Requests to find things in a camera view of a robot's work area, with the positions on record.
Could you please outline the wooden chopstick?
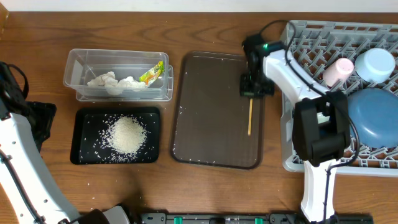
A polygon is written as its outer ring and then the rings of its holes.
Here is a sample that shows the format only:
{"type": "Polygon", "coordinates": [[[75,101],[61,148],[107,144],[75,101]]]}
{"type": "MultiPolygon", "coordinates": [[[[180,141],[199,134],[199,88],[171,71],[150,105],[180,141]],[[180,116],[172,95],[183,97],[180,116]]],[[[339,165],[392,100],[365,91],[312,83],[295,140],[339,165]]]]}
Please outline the wooden chopstick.
{"type": "Polygon", "coordinates": [[[249,99],[249,115],[248,115],[248,136],[251,135],[251,127],[252,127],[252,105],[253,99],[249,99]]]}

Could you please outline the pink plastic cup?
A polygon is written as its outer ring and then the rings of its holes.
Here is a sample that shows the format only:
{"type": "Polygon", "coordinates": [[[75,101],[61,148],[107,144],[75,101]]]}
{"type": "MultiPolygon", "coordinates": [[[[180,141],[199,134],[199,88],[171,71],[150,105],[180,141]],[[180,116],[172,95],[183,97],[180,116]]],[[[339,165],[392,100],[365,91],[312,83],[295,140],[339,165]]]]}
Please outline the pink plastic cup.
{"type": "Polygon", "coordinates": [[[332,87],[339,81],[345,82],[354,72],[354,63],[348,58],[339,58],[323,72],[323,81],[332,87]]]}

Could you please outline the green yellow snack wrapper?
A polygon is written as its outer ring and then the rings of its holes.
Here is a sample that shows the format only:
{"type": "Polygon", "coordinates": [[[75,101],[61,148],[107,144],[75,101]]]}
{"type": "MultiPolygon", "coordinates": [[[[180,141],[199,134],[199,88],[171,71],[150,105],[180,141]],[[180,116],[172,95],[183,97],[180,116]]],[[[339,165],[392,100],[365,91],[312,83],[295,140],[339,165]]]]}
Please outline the green yellow snack wrapper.
{"type": "Polygon", "coordinates": [[[164,62],[160,61],[158,64],[153,66],[150,70],[139,77],[139,81],[146,84],[149,87],[153,84],[158,77],[165,71],[164,62]]]}

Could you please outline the dark blue plate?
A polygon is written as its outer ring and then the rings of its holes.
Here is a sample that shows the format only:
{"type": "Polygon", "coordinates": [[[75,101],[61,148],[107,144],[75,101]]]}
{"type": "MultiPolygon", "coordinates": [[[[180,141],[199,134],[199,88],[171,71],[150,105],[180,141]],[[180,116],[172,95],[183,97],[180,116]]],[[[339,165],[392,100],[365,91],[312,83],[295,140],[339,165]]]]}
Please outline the dark blue plate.
{"type": "Polygon", "coordinates": [[[360,143],[374,148],[397,146],[397,97],[367,88],[348,97],[348,112],[360,143]]]}

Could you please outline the light blue small bowl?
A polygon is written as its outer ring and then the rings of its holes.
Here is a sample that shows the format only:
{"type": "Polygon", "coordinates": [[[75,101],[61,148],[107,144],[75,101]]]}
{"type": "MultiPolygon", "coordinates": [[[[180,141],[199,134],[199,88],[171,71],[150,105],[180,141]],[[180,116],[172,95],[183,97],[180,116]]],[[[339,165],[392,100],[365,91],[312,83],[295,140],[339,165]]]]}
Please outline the light blue small bowl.
{"type": "Polygon", "coordinates": [[[366,82],[382,83],[393,72],[396,61],[390,52],[380,48],[367,50],[355,60],[356,73],[366,82]]]}

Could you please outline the white rice pile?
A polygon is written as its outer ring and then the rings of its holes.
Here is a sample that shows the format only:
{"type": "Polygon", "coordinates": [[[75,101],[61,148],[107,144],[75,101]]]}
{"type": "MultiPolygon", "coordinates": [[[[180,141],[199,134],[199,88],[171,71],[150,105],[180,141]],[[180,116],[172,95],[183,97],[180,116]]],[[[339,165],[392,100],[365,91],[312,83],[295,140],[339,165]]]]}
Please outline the white rice pile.
{"type": "Polygon", "coordinates": [[[159,117],[154,113],[88,114],[84,117],[79,164],[135,164],[159,157],[159,117]]]}

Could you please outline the white tissue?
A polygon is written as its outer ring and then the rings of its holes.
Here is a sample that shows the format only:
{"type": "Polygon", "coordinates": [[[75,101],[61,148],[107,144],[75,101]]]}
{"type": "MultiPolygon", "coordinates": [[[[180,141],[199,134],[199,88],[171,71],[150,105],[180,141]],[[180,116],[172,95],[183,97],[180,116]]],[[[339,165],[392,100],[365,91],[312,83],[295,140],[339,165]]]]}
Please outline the white tissue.
{"type": "Polygon", "coordinates": [[[90,87],[103,86],[110,95],[120,95],[124,90],[134,88],[145,88],[144,82],[136,81],[133,77],[129,76],[121,80],[116,79],[114,72],[102,74],[87,83],[90,87]]]}

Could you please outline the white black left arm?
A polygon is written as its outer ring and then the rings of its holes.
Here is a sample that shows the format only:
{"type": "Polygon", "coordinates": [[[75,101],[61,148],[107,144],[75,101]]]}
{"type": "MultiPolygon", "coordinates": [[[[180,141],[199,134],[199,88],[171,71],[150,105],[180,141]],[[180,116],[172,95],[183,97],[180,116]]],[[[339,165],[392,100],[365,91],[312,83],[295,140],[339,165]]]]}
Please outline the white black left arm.
{"type": "Polygon", "coordinates": [[[19,223],[129,223],[120,205],[82,215],[62,194],[40,155],[57,108],[27,101],[29,84],[20,87],[13,70],[20,69],[1,63],[1,186],[19,223]]]}

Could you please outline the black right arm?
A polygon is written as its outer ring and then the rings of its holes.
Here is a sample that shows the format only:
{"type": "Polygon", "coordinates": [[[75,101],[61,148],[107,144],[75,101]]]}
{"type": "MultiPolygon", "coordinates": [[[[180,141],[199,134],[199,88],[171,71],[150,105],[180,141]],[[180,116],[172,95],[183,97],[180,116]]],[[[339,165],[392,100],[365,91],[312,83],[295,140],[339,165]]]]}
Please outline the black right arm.
{"type": "Polygon", "coordinates": [[[241,96],[260,98],[279,87],[294,106],[292,144],[303,160],[301,210],[310,223],[326,223],[334,214],[336,168],[350,145],[348,99],[317,83],[280,42],[245,47],[248,73],[241,96]]]}

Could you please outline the grey dishwasher rack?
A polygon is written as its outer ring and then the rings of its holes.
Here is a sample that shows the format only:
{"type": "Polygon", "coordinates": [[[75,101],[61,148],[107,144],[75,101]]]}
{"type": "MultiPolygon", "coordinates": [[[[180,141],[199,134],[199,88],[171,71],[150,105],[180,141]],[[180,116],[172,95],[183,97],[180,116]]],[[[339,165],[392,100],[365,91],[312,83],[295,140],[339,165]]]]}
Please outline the grey dishwasher rack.
{"type": "MultiPolygon", "coordinates": [[[[290,50],[304,70],[318,83],[326,86],[320,75],[337,59],[345,57],[352,62],[361,53],[372,48],[381,48],[391,53],[396,66],[389,78],[382,83],[369,83],[354,72],[345,83],[328,87],[341,90],[347,95],[364,88],[378,88],[391,92],[397,97],[397,25],[330,21],[292,21],[293,28],[286,25],[280,39],[288,44],[294,39],[290,50]]],[[[293,106],[282,94],[282,116],[280,119],[282,165],[290,172],[303,172],[303,162],[296,154],[292,140],[293,106]]],[[[397,177],[397,146],[370,147],[363,144],[359,158],[352,166],[340,167],[337,174],[376,177],[397,177]]]]}

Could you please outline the dark brown serving tray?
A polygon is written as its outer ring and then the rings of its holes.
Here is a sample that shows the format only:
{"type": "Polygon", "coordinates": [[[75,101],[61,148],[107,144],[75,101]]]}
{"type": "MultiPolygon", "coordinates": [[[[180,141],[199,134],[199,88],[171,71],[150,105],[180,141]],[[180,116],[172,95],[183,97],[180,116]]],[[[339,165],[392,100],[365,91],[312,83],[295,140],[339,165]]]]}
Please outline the dark brown serving tray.
{"type": "Polygon", "coordinates": [[[262,160],[264,102],[240,96],[242,55],[190,52],[178,84],[172,157],[182,163],[250,170],[262,160]]]}

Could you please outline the clear plastic bin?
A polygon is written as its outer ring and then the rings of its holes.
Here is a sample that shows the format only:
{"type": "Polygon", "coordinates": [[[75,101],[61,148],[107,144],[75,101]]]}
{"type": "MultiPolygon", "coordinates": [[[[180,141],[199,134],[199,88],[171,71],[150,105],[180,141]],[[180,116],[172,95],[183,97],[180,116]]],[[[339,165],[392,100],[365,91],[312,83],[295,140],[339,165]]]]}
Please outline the clear plastic bin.
{"type": "Polygon", "coordinates": [[[69,52],[63,84],[84,96],[102,96],[107,98],[162,98],[166,95],[169,56],[163,52],[141,52],[128,50],[73,49],[69,52]],[[105,87],[90,87],[87,83],[108,72],[114,72],[117,80],[139,77],[160,61],[165,71],[158,79],[145,88],[124,90],[120,95],[110,95],[105,87]]]}

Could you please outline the black rectangular tray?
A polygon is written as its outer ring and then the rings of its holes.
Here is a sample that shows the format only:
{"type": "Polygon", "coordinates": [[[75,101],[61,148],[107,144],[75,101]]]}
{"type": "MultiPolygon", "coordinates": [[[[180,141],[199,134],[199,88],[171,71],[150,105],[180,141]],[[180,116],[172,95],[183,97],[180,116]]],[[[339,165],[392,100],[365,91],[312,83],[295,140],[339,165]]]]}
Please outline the black rectangular tray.
{"type": "Polygon", "coordinates": [[[159,157],[156,107],[83,108],[76,113],[70,161],[75,165],[143,164],[159,157]]]}

